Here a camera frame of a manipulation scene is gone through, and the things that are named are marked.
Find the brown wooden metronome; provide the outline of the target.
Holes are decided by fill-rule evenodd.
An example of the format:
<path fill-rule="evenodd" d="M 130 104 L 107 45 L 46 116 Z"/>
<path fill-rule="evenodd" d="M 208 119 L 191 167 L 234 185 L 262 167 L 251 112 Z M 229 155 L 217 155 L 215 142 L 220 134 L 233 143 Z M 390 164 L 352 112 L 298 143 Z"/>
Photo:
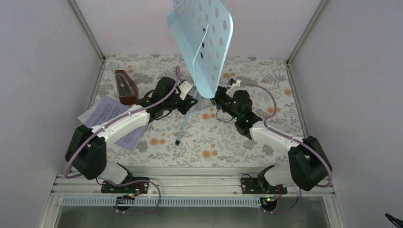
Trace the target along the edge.
<path fill-rule="evenodd" d="M 124 105 L 134 105 L 139 100 L 139 92 L 132 78 L 124 70 L 116 70 L 115 81 L 119 101 Z"/>

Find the sheet music pages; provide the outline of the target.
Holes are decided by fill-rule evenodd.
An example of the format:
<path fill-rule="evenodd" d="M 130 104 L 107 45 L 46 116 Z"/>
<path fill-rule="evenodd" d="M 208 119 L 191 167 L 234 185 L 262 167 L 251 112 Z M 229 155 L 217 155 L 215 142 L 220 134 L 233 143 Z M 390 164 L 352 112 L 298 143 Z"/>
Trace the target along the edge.
<path fill-rule="evenodd" d="M 122 114 L 127 114 L 130 109 L 130 107 L 108 96 L 102 97 L 95 106 L 95 111 L 83 124 L 87 128 L 95 127 L 95 131 L 99 129 L 99 125 L 109 123 Z M 148 120 L 149 117 L 145 111 L 127 116 L 107 127 L 106 131 L 101 132 L 99 137 L 105 138 L 108 148 L 117 145 L 132 151 L 140 141 Z"/>

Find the light blue music stand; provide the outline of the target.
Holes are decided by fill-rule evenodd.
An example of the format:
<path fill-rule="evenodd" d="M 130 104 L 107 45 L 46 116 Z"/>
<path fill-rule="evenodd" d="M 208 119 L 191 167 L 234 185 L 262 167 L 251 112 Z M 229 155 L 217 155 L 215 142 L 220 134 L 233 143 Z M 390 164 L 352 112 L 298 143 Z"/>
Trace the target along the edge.
<path fill-rule="evenodd" d="M 167 15 L 168 27 L 195 86 L 197 105 L 185 115 L 204 111 L 203 101 L 214 98 L 229 50 L 233 19 L 221 0 L 175 0 Z"/>

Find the white sheet music page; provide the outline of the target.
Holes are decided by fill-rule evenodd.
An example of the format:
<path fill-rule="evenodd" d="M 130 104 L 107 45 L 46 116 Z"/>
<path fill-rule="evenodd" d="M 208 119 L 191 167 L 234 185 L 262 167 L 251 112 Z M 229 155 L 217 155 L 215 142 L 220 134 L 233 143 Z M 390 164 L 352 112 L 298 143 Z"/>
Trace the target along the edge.
<path fill-rule="evenodd" d="M 92 106 L 90 109 L 88 109 L 87 111 L 85 111 L 83 114 L 81 114 L 80 116 L 77 117 L 77 119 L 81 122 L 81 123 L 85 123 L 89 117 L 91 116 L 91 114 L 95 111 L 96 106 Z"/>

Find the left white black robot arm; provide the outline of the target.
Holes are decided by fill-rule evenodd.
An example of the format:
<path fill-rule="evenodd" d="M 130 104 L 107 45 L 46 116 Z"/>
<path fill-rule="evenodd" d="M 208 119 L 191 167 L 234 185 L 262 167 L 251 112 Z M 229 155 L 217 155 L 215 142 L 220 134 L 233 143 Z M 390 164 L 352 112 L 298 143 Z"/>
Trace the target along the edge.
<path fill-rule="evenodd" d="M 131 108 L 117 117 L 93 127 L 75 129 L 65 159 L 64 176 L 75 178 L 69 171 L 74 167 L 88 180 L 100 178 L 113 183 L 120 192 L 132 187 L 129 171 L 122 165 L 107 160 L 107 149 L 130 132 L 160 120 L 177 110 L 186 114 L 197 100 L 189 93 L 193 86 L 187 81 L 162 77 L 154 90 L 147 92 Z"/>

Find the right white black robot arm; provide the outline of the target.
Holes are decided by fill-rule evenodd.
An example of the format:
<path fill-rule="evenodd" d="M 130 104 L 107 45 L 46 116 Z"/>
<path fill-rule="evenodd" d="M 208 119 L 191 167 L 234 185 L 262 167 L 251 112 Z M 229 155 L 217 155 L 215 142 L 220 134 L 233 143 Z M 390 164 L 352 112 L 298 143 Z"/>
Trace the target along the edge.
<path fill-rule="evenodd" d="M 332 168 L 317 138 L 295 137 L 269 126 L 252 111 L 253 102 L 246 90 L 229 95 L 227 88 L 219 86 L 211 102 L 235 119 L 240 135 L 286 155 L 287 164 L 270 165 L 259 173 L 257 186 L 262 193 L 283 184 L 296 184 L 304 191 L 331 186 Z"/>

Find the floral patterned table cloth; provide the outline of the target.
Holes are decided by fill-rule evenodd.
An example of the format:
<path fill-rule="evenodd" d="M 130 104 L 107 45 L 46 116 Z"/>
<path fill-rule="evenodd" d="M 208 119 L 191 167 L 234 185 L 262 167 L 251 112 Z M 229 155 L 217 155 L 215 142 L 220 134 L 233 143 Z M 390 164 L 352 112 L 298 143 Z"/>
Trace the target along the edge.
<path fill-rule="evenodd" d="M 104 96 L 118 98 L 115 71 L 124 70 L 139 88 L 139 95 L 153 90 L 163 76 L 175 78 L 181 69 L 184 80 L 192 78 L 180 55 L 113 54 L 106 59 L 96 101 Z M 285 60 L 272 57 L 228 57 L 220 85 L 229 79 L 247 84 L 253 101 L 253 112 L 267 118 L 268 124 L 293 136 L 302 137 L 303 129 L 287 74 Z M 287 163 L 282 152 L 267 144 L 241 136 L 234 120 L 219 112 L 209 100 L 204 111 L 190 114 L 179 144 L 176 138 L 185 120 L 174 111 L 162 120 L 152 122 L 143 131 L 134 150 L 114 145 L 107 150 L 110 161 L 129 166 L 158 167 L 266 167 Z"/>

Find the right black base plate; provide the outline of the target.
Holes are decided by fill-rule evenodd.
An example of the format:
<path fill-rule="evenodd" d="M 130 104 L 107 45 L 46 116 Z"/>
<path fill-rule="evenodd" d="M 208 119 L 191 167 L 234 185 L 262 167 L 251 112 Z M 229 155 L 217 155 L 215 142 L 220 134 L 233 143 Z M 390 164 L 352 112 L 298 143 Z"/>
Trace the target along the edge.
<path fill-rule="evenodd" d="M 287 194 L 288 190 L 286 185 L 271 186 L 264 182 L 259 184 L 258 178 L 250 176 L 242 176 L 240 179 L 242 194 L 259 195 L 259 194 Z"/>

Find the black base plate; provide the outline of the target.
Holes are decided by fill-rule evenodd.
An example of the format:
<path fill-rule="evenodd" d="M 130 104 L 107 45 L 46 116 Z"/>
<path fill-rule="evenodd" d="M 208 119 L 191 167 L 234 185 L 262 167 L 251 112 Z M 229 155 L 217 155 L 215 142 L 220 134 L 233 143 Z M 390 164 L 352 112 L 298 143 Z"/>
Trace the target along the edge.
<path fill-rule="evenodd" d="M 115 186 L 104 181 L 101 193 L 110 194 L 146 194 L 148 192 L 148 177 L 132 177 L 123 182 L 123 186 Z"/>
<path fill-rule="evenodd" d="M 288 190 L 286 185 L 271 186 L 264 182 L 259 184 L 258 178 L 250 176 L 242 176 L 240 179 L 242 194 L 259 195 L 259 194 L 287 194 Z"/>

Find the aluminium mounting rail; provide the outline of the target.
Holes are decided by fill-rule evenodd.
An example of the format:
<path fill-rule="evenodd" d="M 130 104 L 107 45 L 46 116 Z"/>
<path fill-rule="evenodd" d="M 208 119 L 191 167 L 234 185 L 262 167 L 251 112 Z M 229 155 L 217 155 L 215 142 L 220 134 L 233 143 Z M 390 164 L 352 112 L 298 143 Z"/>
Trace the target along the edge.
<path fill-rule="evenodd" d="M 149 187 L 148 196 L 175 197 L 240 197 L 240 178 L 243 174 L 255 176 L 260 168 L 196 168 L 196 167 L 130 167 L 134 176 L 148 177 L 157 184 Z M 52 195 L 101 195 L 101 186 L 84 177 L 66 179 L 58 174 Z"/>

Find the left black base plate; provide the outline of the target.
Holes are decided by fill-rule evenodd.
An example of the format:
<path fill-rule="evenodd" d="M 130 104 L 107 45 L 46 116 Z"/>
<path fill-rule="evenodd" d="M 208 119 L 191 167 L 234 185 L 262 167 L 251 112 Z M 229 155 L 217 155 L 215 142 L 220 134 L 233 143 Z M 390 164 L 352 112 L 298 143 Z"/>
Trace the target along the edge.
<path fill-rule="evenodd" d="M 146 194 L 148 192 L 148 177 L 132 177 L 123 182 L 123 186 L 115 186 L 104 181 L 101 193 L 110 194 Z"/>

